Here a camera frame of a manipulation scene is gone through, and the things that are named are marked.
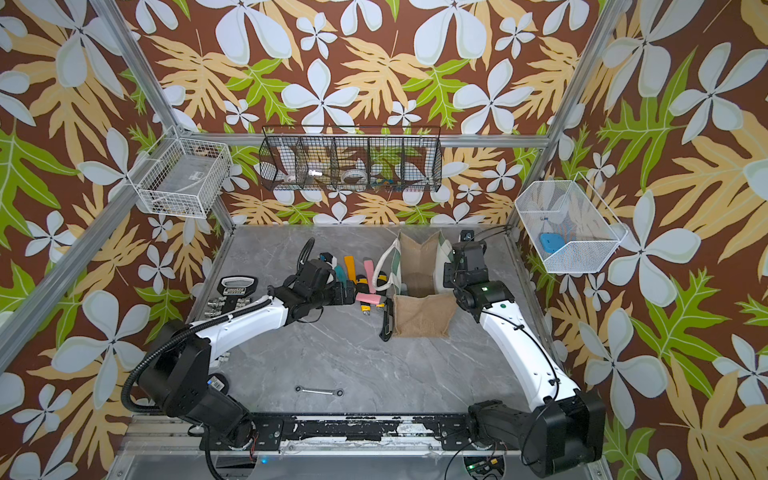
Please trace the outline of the green burlap christmas pouch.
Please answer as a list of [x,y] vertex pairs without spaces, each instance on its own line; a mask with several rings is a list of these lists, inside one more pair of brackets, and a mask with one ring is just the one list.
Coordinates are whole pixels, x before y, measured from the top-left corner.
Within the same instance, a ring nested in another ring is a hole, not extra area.
[[376,290],[386,288],[393,300],[392,338],[449,336],[457,303],[452,288],[443,286],[443,269],[451,253],[451,242],[438,230],[423,242],[400,233],[379,258],[376,273],[389,268],[387,284]]

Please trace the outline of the black metal utility knife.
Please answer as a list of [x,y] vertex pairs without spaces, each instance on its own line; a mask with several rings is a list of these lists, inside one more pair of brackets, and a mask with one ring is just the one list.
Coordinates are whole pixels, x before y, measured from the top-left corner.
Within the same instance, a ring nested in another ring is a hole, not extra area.
[[381,307],[383,313],[382,329],[379,333],[379,338],[383,342],[388,342],[393,335],[394,330],[394,303],[393,300],[387,297]]

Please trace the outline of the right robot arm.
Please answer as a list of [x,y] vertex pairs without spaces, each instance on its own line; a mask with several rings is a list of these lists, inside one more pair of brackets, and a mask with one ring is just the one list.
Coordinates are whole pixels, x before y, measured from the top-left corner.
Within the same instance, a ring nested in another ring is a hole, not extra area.
[[468,409],[474,441],[502,443],[520,453],[522,463],[540,478],[603,456],[606,407],[595,392],[583,391],[552,359],[524,319],[514,296],[493,281],[485,263],[487,244],[464,230],[444,266],[443,285],[458,306],[491,337],[515,374],[527,410],[500,400]]

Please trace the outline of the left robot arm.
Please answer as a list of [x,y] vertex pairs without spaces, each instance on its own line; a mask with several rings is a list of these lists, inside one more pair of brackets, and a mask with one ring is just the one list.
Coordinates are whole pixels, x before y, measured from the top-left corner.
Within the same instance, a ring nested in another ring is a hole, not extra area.
[[341,280],[332,265],[310,256],[309,239],[296,271],[265,296],[209,320],[165,325],[150,351],[129,374],[122,405],[132,413],[163,414],[203,428],[203,437],[242,450],[254,442],[254,415],[209,383],[214,360],[261,334],[303,323],[315,310],[351,305],[355,283]]

